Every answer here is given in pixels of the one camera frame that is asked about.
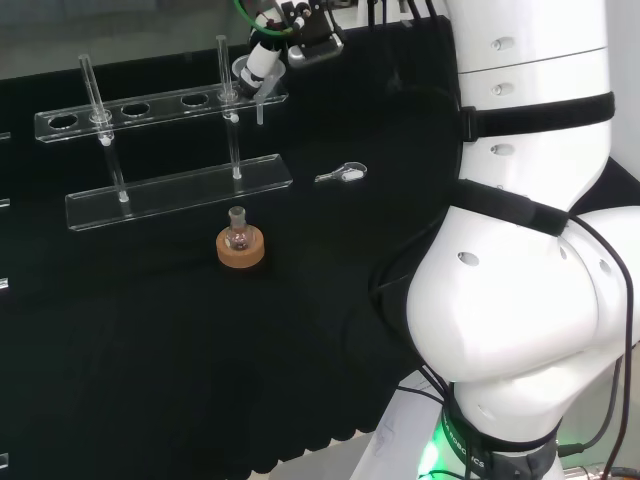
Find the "glass tube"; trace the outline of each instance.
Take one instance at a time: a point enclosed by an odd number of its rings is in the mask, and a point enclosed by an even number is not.
[[[240,145],[238,143],[240,117],[235,111],[227,112],[223,117],[227,128],[227,142],[229,143],[229,158],[233,179],[240,180],[242,178],[242,173],[240,172]]]
[[[116,187],[116,191],[118,192],[118,199],[121,203],[126,203],[129,201],[129,195],[127,194],[124,184],[122,169],[120,168],[120,162],[118,161],[118,154],[113,144],[115,134],[113,133],[113,130],[109,128],[111,113],[104,109],[100,90],[98,89],[98,82],[96,81],[96,76],[93,72],[93,66],[91,65],[89,55],[80,55],[78,60],[80,61],[80,69],[82,70],[82,77],[84,78],[84,84],[87,88],[87,94],[89,95],[91,106],[93,107],[91,121],[99,128],[98,140],[100,140],[100,143],[104,147],[107,167],[113,180],[113,184]]]
[[[220,92],[220,100],[225,103],[233,102],[238,94],[233,89],[231,83],[231,65],[229,64],[229,48],[227,47],[227,37],[218,35],[218,67],[220,68],[220,83],[222,91]]]

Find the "black fabric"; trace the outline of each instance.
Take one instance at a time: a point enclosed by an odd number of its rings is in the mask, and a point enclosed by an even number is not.
[[[465,142],[475,142],[483,137],[585,127],[611,120],[615,109],[613,92],[563,102],[495,110],[465,107],[461,112],[463,139]]]
[[[67,230],[64,196],[108,185],[100,146],[33,138],[34,113],[86,104],[79,71],[0,82],[0,132],[13,135],[0,144],[0,198],[11,198],[0,212],[11,284],[0,294],[0,452],[12,480],[244,479],[375,428],[416,365],[369,307],[367,276],[441,211],[456,155],[458,118],[423,23],[388,30],[388,48],[350,31],[330,64],[290,72],[290,97],[265,108],[263,128],[240,112],[243,158],[282,154],[288,190],[83,233]],[[199,52],[96,75],[111,100],[215,83],[216,65]],[[117,135],[127,181],[227,161],[219,117]],[[353,159],[364,181],[313,184]],[[640,204],[615,163],[592,192],[581,208]],[[215,255],[234,204],[266,237],[250,272]],[[392,324],[405,295],[403,282],[385,290]]]
[[[558,237],[569,213],[515,193],[471,180],[458,180],[451,189],[451,205]]]

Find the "acrylic base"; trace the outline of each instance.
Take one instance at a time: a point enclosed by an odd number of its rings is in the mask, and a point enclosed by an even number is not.
[[[235,197],[288,187],[293,182],[280,155],[240,162],[234,180],[231,164],[157,177],[126,185],[128,202],[115,187],[67,195],[67,224],[75,231],[184,210]]]

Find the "glass bottle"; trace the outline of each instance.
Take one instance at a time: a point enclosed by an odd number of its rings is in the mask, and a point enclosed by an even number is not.
[[[253,227],[247,225],[246,212],[242,207],[229,210],[231,225],[227,228],[225,243],[231,250],[247,250],[255,243]]]

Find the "rack hole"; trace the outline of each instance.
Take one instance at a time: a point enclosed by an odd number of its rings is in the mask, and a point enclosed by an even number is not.
[[[78,123],[78,117],[75,115],[63,115],[61,117],[53,117],[49,120],[49,126],[54,130],[66,130]]]
[[[130,103],[122,107],[122,113],[127,117],[137,118],[146,115],[150,108],[148,103]]]
[[[194,95],[186,95],[182,97],[182,103],[187,107],[199,107],[206,104],[209,97],[204,93],[196,93]]]

